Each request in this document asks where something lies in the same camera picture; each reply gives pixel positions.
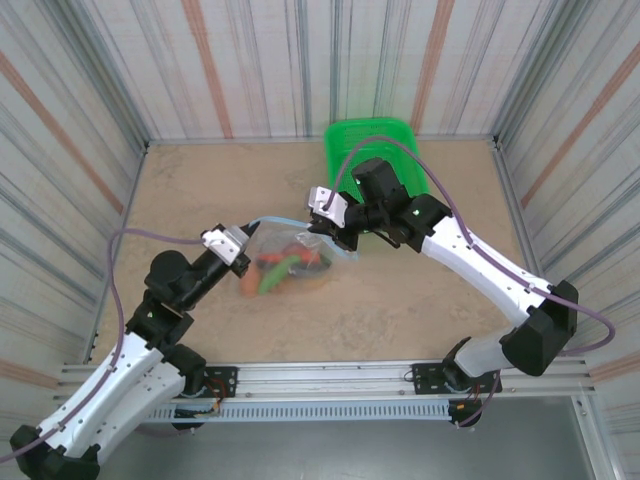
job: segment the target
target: orange stripe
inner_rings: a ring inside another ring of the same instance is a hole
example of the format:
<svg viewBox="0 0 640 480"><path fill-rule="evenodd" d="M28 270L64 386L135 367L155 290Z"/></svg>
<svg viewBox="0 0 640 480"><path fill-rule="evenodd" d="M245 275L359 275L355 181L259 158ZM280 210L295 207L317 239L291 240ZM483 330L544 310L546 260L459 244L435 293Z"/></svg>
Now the orange stripe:
<svg viewBox="0 0 640 480"><path fill-rule="evenodd" d="M15 380L20 383L49 388L51 390L55 390L58 387L57 378L2 359L0 359L0 377Z"/></svg>
<svg viewBox="0 0 640 480"><path fill-rule="evenodd" d="M51 115L49 110L42 104L42 102L36 97L36 94L29 88L24 78L18 73L15 67L11 64L9 59L0 52L0 72L9 80L9 83L16 89L25 102L33 109L33 111L40 117L42 123L49 129L51 134L60 142L60 145L69 153L80 168L87 174L91 182L100 190L107 201L118 213L122 213L124 206L118 200L118 197L109 189L107 184L100 178L98 173L93 169L91 164L84 157L82 152L76 147L71 140L71 137L64 131L58 121Z"/></svg>
<svg viewBox="0 0 640 480"><path fill-rule="evenodd" d="M594 100L593 105L589 111L585 114L585 116L580 120L578 125L573 129L571 134L567 137L567 139L562 143L558 151L551 158L551 161L544 167L540 176L533 182L533 185L526 193L524 197L522 197L521 203L523 208L527 208L529 202L536 194L536 192L540 189L542 184L549 178L549 175L556 169L558 164L562 161L562 159L567 155L569 150L573 147L573 145L578 141L578 138L584 133L589 124L593 121L593 119L600 113L600 111L605 107L605 105L611 100L611 97L615 95L620 86L627 80L631 72L633 72L634 68L640 62L640 42L635 46L635 48L631 51L631 53L625 58L622 65L616 70L616 73L609 79L607 84L604 86L600 95Z"/></svg>
<svg viewBox="0 0 640 480"><path fill-rule="evenodd" d="M591 370L591 378L600 383L628 373L640 372L640 353L626 355L613 362L605 363Z"/></svg>
<svg viewBox="0 0 640 480"><path fill-rule="evenodd" d="M451 18L454 3L455 0L438 0L436 13L433 17L427 47L425 48L422 59L422 69L420 71L420 79L418 80L416 99L413 104L413 112L411 113L411 128L413 128L416 134L422 126L424 110L427 107L427 100L431 93L438 63L440 63L440 55L442 53L442 47L444 46L444 39L447 36L447 28L449 28L449 19Z"/></svg>
<svg viewBox="0 0 640 480"><path fill-rule="evenodd" d="M216 114L218 115L220 126L222 127L222 133L224 134L224 138L233 138L231 120L229 112L227 111L227 105L224 101L224 93L222 92L222 84L220 83L218 70L216 69L216 64L213 61L211 47L209 47L207 26L204 23L204 16L202 14L200 1L182 0L182 8L187 16L187 22L189 22L191 34L195 38L196 45L198 46L198 53L200 53L200 60L204 67L207 84L209 85L209 92L211 93L213 106L216 109Z"/></svg>

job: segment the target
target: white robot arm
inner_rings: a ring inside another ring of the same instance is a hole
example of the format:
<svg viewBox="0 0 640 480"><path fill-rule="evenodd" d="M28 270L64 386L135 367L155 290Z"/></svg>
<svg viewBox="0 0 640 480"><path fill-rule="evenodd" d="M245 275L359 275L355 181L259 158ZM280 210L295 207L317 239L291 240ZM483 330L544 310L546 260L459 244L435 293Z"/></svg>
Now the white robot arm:
<svg viewBox="0 0 640 480"><path fill-rule="evenodd" d="M154 258L143 301L118 346L56 412L11 437L14 451L28 449L17 458L25 475L93 480L115 447L157 406L204 388L205 359L178 344L193 323L187 312L227 273L244 275L250 262L244 251L257 227L218 225L203 232L207 250L193 263L173 250ZM70 412L76 413L67 421Z"/></svg>
<svg viewBox="0 0 640 480"><path fill-rule="evenodd" d="M446 205L427 194L409 196L386 161L368 160L355 167L352 175L363 202L346 192L336 194L329 202L329 189L311 189L311 231L330 235L347 250L357 248L358 236L365 231L381 236L396 248L407 244L462 276L496 304L512 324L484 337L466 338L454 347L443 362L443 374L452 390L466 391L475 378L502 368L542 375L575 333L577 314L533 290L573 303L578 300L577 290L566 281L550 285L468 232L473 244L527 281L529 288L523 288L469 246Z"/></svg>

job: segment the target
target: plastic bag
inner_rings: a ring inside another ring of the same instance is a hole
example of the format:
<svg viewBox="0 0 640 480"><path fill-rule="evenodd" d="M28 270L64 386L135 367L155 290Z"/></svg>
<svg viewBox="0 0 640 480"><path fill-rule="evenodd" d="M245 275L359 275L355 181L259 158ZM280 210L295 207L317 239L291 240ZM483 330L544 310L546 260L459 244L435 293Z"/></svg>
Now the plastic bag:
<svg viewBox="0 0 640 480"><path fill-rule="evenodd" d="M240 293L255 297L322 287L340 263L358 259L325 235L307 231L308 224L280 217L263 217L247 248L249 270L240 280Z"/></svg>

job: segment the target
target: green plastic basket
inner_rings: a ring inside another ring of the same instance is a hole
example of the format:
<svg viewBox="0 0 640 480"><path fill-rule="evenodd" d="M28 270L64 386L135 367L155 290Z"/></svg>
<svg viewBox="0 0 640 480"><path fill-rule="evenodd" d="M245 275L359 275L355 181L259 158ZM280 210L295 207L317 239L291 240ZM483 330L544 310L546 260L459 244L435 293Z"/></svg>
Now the green plastic basket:
<svg viewBox="0 0 640 480"><path fill-rule="evenodd" d="M396 118L362 118L334 123L327 128L324 134L331 186L335 183L340 166L351 149L372 135L386 135L406 145L416 154L420 154L411 127L402 120ZM382 141L373 142L356 153L345 175L342 177L340 185L338 185L338 190L347 191L358 201L362 201L358 187L353 177L351 177L351 170L353 167L374 157L380 157L393 166L398 179L407 188L409 195L415 196L421 193L429 193L427 180L420 166L395 145Z"/></svg>

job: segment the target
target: green vegetable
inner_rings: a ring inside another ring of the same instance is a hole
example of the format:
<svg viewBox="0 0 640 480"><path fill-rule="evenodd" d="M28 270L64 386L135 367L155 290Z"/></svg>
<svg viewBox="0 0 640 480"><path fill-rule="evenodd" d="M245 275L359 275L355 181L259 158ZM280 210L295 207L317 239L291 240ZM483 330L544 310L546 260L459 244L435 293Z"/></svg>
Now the green vegetable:
<svg viewBox="0 0 640 480"><path fill-rule="evenodd" d="M285 257L279 264L269 270L263 277L258 287L258 293L264 295L273 287L278 285L289 275L289 268L302 260L300 255L290 255Z"/></svg>

